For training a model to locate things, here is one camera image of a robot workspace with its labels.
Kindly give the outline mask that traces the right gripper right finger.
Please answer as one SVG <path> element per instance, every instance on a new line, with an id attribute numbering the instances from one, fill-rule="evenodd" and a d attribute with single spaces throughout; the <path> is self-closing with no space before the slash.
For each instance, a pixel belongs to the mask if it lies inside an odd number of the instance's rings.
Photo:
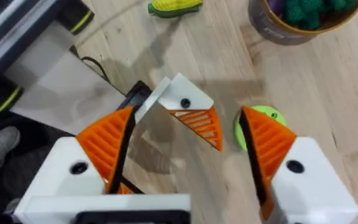
<path id="1" fill-rule="evenodd" d="M 262 223 L 354 223 L 358 204 L 319 144 L 244 106 L 239 113 Z"/>

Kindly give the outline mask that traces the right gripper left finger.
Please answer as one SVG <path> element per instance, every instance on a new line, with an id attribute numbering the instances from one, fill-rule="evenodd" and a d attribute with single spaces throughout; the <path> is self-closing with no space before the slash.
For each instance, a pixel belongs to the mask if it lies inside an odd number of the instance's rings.
<path id="1" fill-rule="evenodd" d="M 135 127 L 134 108 L 107 115 L 75 137 L 56 141 L 28 187 L 33 196 L 133 194 L 122 176 Z"/>

